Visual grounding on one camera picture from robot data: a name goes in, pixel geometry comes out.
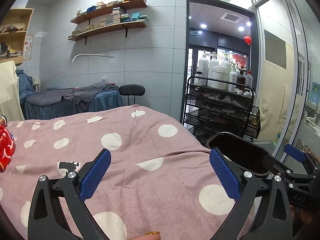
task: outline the curved lamp arm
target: curved lamp arm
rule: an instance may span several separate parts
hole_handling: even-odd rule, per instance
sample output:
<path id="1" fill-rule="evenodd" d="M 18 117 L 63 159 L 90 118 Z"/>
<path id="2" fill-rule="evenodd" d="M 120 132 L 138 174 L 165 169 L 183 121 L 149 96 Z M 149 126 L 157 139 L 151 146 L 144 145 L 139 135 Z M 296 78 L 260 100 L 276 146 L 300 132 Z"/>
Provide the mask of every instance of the curved lamp arm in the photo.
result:
<path id="1" fill-rule="evenodd" d="M 73 58 L 72 62 L 75 60 L 76 57 L 78 57 L 78 56 L 83 56 L 83 55 L 86 55 L 86 56 L 109 57 L 109 58 L 114 58 L 114 57 L 115 57 L 115 56 L 106 56 L 106 55 L 104 55 L 104 54 L 78 54 L 78 55 L 76 55 L 76 56 Z"/>

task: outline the brown bottle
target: brown bottle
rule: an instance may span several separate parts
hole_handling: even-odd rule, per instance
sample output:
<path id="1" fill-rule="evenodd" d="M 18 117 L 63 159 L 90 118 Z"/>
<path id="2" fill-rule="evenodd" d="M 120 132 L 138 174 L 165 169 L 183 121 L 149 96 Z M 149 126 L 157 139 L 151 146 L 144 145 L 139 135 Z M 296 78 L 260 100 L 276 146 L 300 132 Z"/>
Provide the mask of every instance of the brown bottle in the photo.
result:
<path id="1" fill-rule="evenodd" d="M 245 85 L 245 76 L 243 75 L 243 70 L 240 70 L 240 75 L 237 77 L 237 84 Z M 244 87 L 236 86 L 236 88 L 244 92 Z"/>

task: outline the metal screw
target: metal screw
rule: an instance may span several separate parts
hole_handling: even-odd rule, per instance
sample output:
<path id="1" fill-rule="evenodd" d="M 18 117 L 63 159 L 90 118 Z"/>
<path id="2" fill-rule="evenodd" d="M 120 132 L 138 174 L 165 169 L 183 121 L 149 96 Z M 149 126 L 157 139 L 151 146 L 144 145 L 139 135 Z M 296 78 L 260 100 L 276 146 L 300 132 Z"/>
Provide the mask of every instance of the metal screw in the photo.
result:
<path id="1" fill-rule="evenodd" d="M 280 176 L 278 176 L 278 175 L 276 175 L 276 176 L 275 176 L 275 181 L 280 182 L 280 181 L 281 181 L 281 177 L 280 177 Z"/>
<path id="2" fill-rule="evenodd" d="M 245 171 L 245 172 L 244 172 L 244 176 L 245 176 L 246 178 L 251 178 L 251 177 L 252 177 L 252 173 L 251 173 L 250 171 Z"/>
<path id="3" fill-rule="evenodd" d="M 42 175 L 40 178 L 39 178 L 39 181 L 43 182 L 45 181 L 46 177 L 44 175 Z"/>
<path id="4" fill-rule="evenodd" d="M 70 178 L 70 179 L 74 178 L 75 176 L 76 176 L 76 173 L 74 171 L 72 171 L 68 174 L 68 178 Z"/>

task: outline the black metal cart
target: black metal cart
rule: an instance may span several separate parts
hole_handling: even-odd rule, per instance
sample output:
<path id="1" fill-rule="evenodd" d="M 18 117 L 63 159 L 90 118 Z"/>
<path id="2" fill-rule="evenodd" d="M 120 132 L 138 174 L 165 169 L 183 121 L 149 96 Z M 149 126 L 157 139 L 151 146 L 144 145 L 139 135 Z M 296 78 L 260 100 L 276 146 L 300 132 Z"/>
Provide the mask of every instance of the black metal cart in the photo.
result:
<path id="1" fill-rule="evenodd" d="M 258 138 L 260 111 L 253 106 L 252 88 L 222 80 L 199 78 L 251 91 L 251 96 L 239 95 L 228 90 L 195 85 L 194 78 L 199 77 L 191 76 L 187 82 L 183 124 L 202 145 L 219 132 L 231 132 L 241 138 L 247 135 L 251 141 Z"/>

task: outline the ceiling vent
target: ceiling vent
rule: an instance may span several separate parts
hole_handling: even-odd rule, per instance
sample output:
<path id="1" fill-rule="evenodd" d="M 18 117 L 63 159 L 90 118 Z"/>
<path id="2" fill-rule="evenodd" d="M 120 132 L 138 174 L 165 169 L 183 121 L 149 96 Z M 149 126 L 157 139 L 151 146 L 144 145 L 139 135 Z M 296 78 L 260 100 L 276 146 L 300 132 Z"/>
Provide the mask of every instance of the ceiling vent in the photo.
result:
<path id="1" fill-rule="evenodd" d="M 230 12 L 226 12 L 222 17 L 221 20 L 225 20 L 228 22 L 233 22 L 233 23 L 238 23 L 240 22 L 242 19 L 241 16 L 234 14 L 234 13 L 230 13 Z"/>

